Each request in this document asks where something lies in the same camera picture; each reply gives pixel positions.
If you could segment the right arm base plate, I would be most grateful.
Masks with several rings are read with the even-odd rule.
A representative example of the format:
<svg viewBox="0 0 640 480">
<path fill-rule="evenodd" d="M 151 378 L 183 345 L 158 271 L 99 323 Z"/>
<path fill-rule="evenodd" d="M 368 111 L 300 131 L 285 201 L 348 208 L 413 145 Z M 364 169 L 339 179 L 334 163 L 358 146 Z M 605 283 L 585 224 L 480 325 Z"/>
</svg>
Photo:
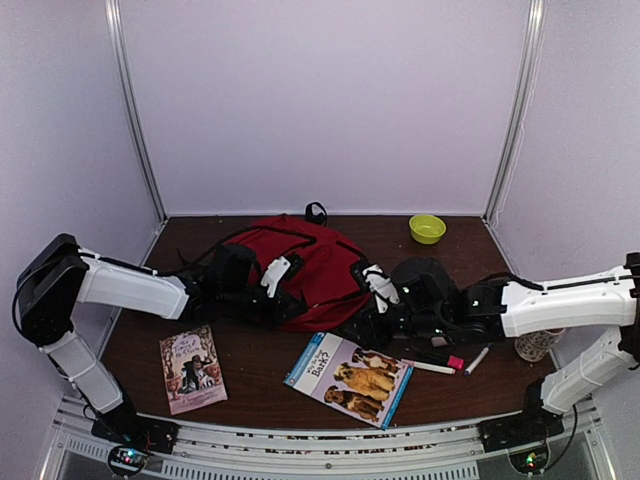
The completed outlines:
<svg viewBox="0 0 640 480">
<path fill-rule="evenodd" d="M 486 453 L 512 449 L 559 435 L 564 432 L 561 417 L 543 419 L 513 415 L 478 424 L 479 436 Z"/>
</svg>

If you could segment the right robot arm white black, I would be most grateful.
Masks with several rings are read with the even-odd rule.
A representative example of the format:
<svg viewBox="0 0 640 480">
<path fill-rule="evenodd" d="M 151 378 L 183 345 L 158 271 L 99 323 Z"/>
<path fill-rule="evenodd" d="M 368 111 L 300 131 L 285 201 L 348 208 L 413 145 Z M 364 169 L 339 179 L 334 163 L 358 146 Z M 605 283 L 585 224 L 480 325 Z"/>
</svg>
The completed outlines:
<svg viewBox="0 0 640 480">
<path fill-rule="evenodd" d="M 338 331 L 375 350 L 395 339 L 465 345 L 605 326 L 577 359 L 528 387 L 524 411 L 512 423 L 522 441 L 535 440 L 551 419 L 639 364 L 638 253 L 604 272 L 539 283 L 498 273 L 460 289 L 442 263 L 430 257 L 411 257 L 391 274 L 377 266 L 357 267 L 355 276 L 372 301 Z"/>
</svg>

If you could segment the dog book Why Dogs Bark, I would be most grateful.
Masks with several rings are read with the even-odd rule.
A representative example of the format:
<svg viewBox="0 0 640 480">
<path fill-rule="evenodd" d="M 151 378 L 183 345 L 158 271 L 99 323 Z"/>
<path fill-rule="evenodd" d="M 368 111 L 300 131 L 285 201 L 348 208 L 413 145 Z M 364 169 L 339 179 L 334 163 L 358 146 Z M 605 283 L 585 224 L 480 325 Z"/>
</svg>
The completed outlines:
<svg viewBox="0 0 640 480">
<path fill-rule="evenodd" d="M 356 420 L 387 429 L 413 367 L 328 332 L 314 334 L 284 384 Z"/>
</svg>

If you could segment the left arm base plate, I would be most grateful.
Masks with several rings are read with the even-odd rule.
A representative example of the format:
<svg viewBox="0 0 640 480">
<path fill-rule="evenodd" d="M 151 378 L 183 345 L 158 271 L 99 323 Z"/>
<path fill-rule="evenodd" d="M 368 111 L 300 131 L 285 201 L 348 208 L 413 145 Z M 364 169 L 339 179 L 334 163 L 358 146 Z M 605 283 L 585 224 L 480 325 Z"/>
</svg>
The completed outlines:
<svg viewBox="0 0 640 480">
<path fill-rule="evenodd" d="M 114 433 L 101 420 L 95 420 L 91 428 L 91 434 L 95 437 L 140 451 L 163 454 L 173 452 L 178 433 L 178 424 L 148 417 L 138 417 L 124 434 Z"/>
</svg>

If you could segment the red backpack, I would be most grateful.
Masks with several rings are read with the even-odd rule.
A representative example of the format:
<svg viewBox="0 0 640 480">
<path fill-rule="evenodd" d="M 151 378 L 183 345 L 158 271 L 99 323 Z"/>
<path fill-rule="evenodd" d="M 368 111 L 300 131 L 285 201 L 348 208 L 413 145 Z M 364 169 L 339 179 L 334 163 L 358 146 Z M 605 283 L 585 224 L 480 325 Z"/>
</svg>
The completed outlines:
<svg viewBox="0 0 640 480">
<path fill-rule="evenodd" d="M 259 321 L 260 280 L 280 256 L 297 254 L 304 265 L 283 280 L 277 293 L 304 299 L 308 312 L 296 324 L 300 331 L 331 330 L 364 308 L 371 294 L 358 284 L 351 267 L 366 256 L 353 241 L 327 226 L 328 215 L 319 202 L 306 205 L 302 217 L 266 217 L 229 236 L 215 250 L 210 267 L 218 299 L 249 319 Z"/>
</svg>

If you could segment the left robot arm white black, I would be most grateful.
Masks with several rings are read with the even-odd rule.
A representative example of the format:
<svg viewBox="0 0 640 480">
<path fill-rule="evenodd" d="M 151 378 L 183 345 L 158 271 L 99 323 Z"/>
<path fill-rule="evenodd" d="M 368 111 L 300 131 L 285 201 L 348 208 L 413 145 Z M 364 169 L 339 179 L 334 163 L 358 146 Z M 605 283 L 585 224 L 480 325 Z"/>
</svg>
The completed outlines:
<svg viewBox="0 0 640 480">
<path fill-rule="evenodd" d="M 291 268 L 285 257 L 261 268 L 251 253 L 233 248 L 228 267 L 196 274 L 184 266 L 160 273 L 84 249 L 74 236 L 60 234 L 20 274 L 12 321 L 79 390 L 106 429 L 121 443 L 133 444 L 143 436 L 143 421 L 75 329 L 75 306 L 108 305 L 182 323 L 210 320 L 224 305 L 263 312 L 282 305 L 280 284 Z"/>
</svg>

